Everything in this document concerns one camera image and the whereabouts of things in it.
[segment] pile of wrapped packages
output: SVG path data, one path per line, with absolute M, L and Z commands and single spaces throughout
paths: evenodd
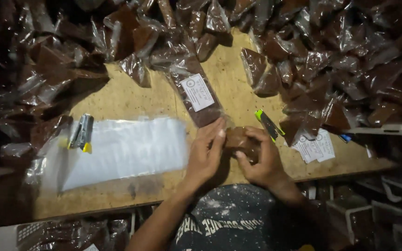
M 241 52 L 254 93 L 286 103 L 288 145 L 402 122 L 402 0 L 0 0 L 0 167 L 25 170 L 109 80 L 104 63 L 143 88 L 165 72 L 196 126 L 216 120 L 200 62 L 232 26 L 254 44 Z M 201 110 L 181 84 L 197 74 L 213 101 Z

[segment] circular logo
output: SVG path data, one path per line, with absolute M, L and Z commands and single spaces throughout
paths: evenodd
M 191 80 L 191 79 L 187 80 L 187 87 L 192 88 L 194 86 L 195 86 L 195 82 L 193 80 Z

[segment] person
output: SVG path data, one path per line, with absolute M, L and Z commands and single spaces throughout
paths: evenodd
M 187 171 L 132 236 L 127 251 L 151 250 L 325 250 L 327 222 L 283 169 L 279 151 L 262 129 L 247 127 L 260 141 L 259 163 L 236 158 L 251 183 L 197 192 L 218 171 L 226 140 L 225 120 L 198 129 Z

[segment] yellow stapler tip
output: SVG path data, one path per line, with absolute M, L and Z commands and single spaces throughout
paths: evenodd
M 91 143 L 85 143 L 85 146 L 83 147 L 83 152 L 87 152 L 87 153 L 91 153 L 91 152 L 92 152 Z

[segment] wooden table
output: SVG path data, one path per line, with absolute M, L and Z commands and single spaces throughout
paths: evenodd
M 242 48 L 252 49 L 248 35 L 236 29 L 233 29 L 233 35 L 232 47 L 218 46 L 209 60 L 202 63 L 218 99 L 236 126 L 261 127 L 254 117 L 254 111 L 260 108 L 273 121 L 279 121 L 283 118 L 281 110 L 284 105 L 280 97 L 259 98 L 246 81 L 240 51 Z M 107 65 L 107 68 L 111 80 L 72 109 L 75 119 L 83 113 L 91 114 L 96 120 L 128 120 L 136 119 L 138 115 L 167 114 L 186 121 L 187 130 L 194 137 L 196 128 L 162 72 L 150 71 L 152 88 L 145 89 L 138 87 L 117 66 Z M 300 154 L 283 145 L 284 139 L 279 137 L 276 145 L 286 172 L 294 180 L 309 180 L 391 167 L 387 160 L 369 159 L 364 147 L 353 142 L 345 144 L 333 134 L 331 138 L 336 158 L 305 164 Z M 34 206 L 34 219 L 162 201 L 172 193 L 183 176 L 184 171 L 174 171 L 76 188 L 59 197 L 42 194 Z M 234 159 L 225 178 L 224 184 L 246 183 Z

